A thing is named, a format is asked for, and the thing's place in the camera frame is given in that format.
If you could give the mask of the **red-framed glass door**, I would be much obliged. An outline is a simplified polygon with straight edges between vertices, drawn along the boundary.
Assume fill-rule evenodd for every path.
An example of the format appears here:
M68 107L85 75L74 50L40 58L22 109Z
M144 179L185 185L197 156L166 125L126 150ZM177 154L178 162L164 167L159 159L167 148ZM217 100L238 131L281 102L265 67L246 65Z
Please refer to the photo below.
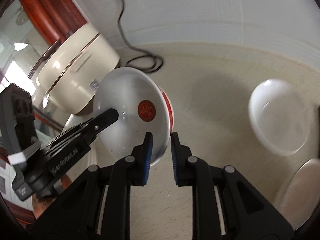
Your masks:
M72 0L1 0L1 90L14 82L34 95L33 66L86 23Z

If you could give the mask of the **red-banded white bowl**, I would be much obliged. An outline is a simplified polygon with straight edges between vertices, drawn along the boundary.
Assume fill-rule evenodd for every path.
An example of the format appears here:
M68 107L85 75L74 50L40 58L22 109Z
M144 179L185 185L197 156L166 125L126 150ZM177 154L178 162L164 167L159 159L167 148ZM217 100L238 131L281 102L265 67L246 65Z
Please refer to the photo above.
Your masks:
M140 145L146 132L153 135L151 164L165 153L174 125L174 111L161 87L142 71L122 67L99 83L93 103L95 116L115 109L118 120L98 134L108 152L119 160Z

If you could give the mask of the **large green-rimmed white bowl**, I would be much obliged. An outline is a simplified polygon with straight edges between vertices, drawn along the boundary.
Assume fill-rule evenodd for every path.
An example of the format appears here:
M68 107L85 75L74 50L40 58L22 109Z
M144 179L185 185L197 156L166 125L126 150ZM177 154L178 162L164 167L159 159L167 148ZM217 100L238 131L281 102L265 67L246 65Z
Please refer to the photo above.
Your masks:
M291 224L304 230L319 215L319 159L312 158L283 183L274 207Z

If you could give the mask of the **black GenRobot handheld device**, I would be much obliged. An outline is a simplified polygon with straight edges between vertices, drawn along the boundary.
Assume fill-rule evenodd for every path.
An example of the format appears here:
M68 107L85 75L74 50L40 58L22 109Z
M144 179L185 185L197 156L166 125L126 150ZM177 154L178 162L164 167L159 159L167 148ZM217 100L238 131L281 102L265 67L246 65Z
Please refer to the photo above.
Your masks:
M16 196L21 201L33 194L56 197L56 182L91 149L97 134L118 117L115 109L108 109L44 144L36 133L30 94L10 84L1 92L1 133L7 159L16 172L12 182Z

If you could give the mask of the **white floral footed bowl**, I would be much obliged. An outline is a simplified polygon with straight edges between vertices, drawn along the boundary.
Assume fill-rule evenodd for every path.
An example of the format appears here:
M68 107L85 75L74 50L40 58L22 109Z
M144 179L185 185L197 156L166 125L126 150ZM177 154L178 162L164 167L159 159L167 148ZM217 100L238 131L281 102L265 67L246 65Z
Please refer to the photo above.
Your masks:
M257 85L249 98L248 114L255 136L274 154L295 154L308 139L306 107L287 81L268 79Z

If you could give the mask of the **cream rice cooker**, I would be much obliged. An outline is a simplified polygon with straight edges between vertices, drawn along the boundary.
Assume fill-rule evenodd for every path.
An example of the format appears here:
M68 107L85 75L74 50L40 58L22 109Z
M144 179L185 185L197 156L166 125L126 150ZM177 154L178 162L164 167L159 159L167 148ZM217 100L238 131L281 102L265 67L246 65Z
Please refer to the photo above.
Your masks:
M119 64L119 54L93 25L86 23L40 70L33 104L46 107L50 101L66 112L78 114L91 102L103 78Z

